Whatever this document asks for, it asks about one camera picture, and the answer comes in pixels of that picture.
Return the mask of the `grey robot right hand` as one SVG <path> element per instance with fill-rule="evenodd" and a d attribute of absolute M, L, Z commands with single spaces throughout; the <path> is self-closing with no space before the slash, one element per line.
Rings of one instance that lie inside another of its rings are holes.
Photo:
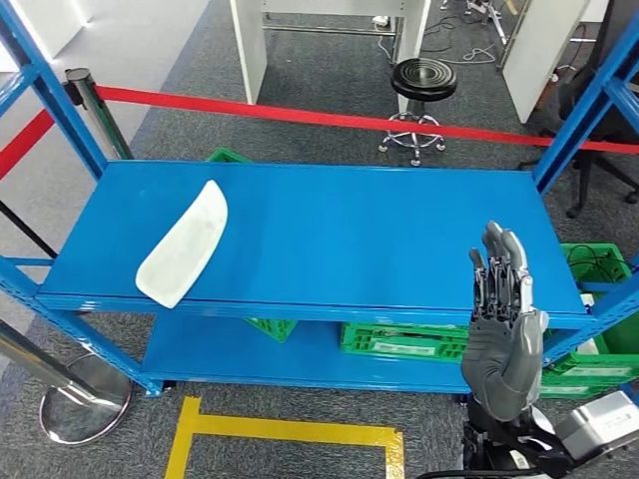
<path fill-rule="evenodd" d="M 539 394 L 548 316 L 533 304 L 533 278 L 513 231 L 488 222 L 472 248 L 474 308 L 463 378 L 489 416 L 510 422 Z"/>

